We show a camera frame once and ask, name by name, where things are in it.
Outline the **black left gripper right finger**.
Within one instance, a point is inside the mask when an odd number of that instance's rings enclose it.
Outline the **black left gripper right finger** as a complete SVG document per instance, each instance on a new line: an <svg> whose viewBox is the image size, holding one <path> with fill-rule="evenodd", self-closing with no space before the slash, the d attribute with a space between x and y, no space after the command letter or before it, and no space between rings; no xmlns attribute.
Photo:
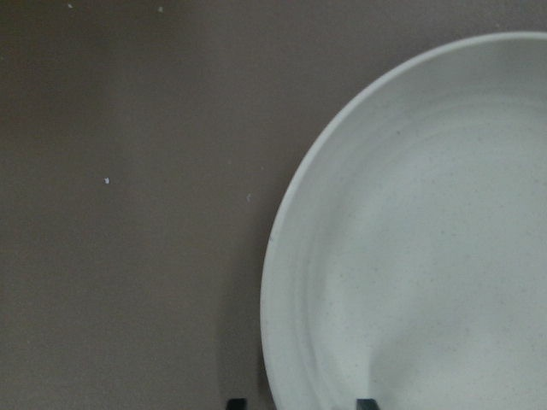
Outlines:
<svg viewBox="0 0 547 410"><path fill-rule="evenodd" d="M379 404L372 398L360 398L356 400L356 410L379 410Z"/></svg>

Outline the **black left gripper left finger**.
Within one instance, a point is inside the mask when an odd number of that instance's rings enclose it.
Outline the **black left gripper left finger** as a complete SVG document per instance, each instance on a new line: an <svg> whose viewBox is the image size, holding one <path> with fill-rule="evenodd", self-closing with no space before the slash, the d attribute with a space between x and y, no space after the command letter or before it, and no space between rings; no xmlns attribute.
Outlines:
<svg viewBox="0 0 547 410"><path fill-rule="evenodd" d="M247 405L246 398L230 398L226 402L226 410L246 410Z"/></svg>

